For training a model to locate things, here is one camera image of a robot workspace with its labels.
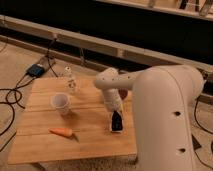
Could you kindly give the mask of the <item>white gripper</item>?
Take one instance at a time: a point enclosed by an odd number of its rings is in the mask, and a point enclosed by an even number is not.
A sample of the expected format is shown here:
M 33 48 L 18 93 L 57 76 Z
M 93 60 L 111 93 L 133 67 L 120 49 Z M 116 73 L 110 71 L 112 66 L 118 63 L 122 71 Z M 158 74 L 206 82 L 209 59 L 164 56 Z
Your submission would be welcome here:
M 117 89 L 103 90 L 103 99 L 106 109 L 109 112 L 118 111 L 119 130 L 123 130 L 122 100 Z

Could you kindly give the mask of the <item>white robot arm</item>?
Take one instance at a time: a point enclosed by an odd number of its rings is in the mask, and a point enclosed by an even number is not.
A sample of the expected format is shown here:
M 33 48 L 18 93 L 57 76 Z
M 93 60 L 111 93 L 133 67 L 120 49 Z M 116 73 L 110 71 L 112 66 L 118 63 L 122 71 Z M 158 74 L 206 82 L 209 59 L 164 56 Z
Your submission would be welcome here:
M 117 89 L 132 92 L 140 171 L 196 171 L 188 104 L 204 87 L 199 70 L 167 65 L 120 74 L 108 68 L 94 85 L 109 109 L 119 106 Z

